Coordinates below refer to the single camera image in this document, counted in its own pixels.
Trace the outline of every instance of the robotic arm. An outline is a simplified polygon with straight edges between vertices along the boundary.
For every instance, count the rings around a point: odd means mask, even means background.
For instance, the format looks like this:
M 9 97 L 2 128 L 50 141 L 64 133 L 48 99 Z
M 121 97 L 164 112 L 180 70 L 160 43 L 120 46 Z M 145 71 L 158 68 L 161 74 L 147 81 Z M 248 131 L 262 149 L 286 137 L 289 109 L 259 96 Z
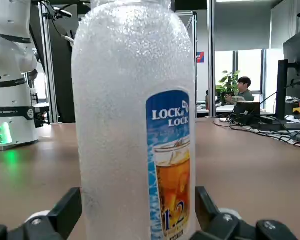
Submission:
M 231 214 L 220 213 L 204 187 L 196 187 L 195 191 L 195 211 L 203 231 L 190 240 L 297 240 L 278 221 L 260 220 L 253 227 Z M 82 214 L 81 202 L 80 189 L 72 188 L 47 216 L 35 216 L 9 232 L 0 225 L 0 240 L 68 239 Z
M 23 73 L 37 66 L 30 38 L 31 0 L 0 0 L 0 151 L 38 140 Z

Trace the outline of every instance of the potted plant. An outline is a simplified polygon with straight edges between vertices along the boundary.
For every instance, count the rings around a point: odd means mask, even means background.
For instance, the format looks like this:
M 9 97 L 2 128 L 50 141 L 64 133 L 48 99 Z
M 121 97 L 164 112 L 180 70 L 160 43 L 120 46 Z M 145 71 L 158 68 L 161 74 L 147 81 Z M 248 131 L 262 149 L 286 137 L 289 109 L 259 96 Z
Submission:
M 228 72 L 223 71 L 224 77 L 219 81 L 220 85 L 216 86 L 216 93 L 220 96 L 222 105 L 225 105 L 226 95 L 234 96 L 238 92 L 238 75 L 240 71 Z

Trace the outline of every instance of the black monitor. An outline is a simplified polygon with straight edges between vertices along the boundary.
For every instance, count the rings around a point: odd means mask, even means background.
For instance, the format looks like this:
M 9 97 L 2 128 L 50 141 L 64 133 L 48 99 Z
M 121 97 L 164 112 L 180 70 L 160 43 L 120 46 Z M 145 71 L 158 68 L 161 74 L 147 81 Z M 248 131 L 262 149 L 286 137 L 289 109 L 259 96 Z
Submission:
M 291 67 L 287 71 L 287 86 L 293 82 L 300 81 L 300 32 L 290 38 L 283 44 L 284 59 L 288 60 L 289 64 L 296 63 L 296 67 Z M 300 86 L 288 87 L 286 95 L 300 99 Z

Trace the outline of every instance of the frosted bottle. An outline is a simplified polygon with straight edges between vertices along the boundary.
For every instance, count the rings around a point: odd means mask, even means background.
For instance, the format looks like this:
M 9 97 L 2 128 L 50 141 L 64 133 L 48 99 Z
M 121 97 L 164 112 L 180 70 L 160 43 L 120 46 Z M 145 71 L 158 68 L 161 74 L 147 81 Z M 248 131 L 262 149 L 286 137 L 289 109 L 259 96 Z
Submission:
M 72 53 L 88 240 L 195 232 L 194 52 L 166 0 L 101 0 Z

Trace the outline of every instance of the brown tabletop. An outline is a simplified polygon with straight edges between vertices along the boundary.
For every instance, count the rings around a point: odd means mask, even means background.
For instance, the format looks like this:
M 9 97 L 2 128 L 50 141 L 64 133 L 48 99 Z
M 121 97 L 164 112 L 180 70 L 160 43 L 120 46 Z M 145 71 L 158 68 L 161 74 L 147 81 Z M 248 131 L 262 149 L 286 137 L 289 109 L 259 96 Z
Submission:
M 0 224 L 15 228 L 80 186 L 74 124 L 38 129 L 39 143 L 0 152 Z M 252 133 L 196 128 L 196 185 L 249 224 L 275 219 L 300 239 L 300 148 Z M 70 239 L 85 239 L 83 217 Z

